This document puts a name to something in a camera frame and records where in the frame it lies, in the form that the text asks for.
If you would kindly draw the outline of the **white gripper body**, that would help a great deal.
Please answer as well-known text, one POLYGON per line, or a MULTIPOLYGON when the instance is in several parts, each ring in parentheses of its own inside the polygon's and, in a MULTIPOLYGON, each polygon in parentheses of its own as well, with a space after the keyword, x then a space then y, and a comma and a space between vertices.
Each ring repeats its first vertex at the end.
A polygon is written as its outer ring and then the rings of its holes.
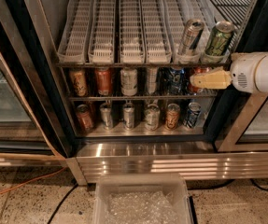
POLYGON ((231 59, 230 73, 237 90, 268 93, 268 52, 233 53, 231 59))

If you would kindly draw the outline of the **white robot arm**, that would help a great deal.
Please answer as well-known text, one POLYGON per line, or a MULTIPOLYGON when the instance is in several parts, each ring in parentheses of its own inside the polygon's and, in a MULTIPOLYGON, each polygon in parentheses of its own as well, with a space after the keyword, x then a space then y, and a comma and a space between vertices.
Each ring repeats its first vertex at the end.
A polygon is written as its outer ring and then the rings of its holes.
POLYGON ((234 53, 229 71, 217 67, 192 75, 190 83, 202 89, 223 90, 233 85, 242 92, 268 93, 268 51, 234 53))

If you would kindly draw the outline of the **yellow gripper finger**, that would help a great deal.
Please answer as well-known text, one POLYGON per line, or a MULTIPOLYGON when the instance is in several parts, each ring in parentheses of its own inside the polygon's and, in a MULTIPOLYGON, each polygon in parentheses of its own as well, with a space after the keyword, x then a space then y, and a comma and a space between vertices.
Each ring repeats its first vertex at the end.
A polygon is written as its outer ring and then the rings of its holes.
POLYGON ((221 66, 208 72, 192 75, 190 83, 197 88, 223 90, 231 85, 232 77, 231 73, 221 66))

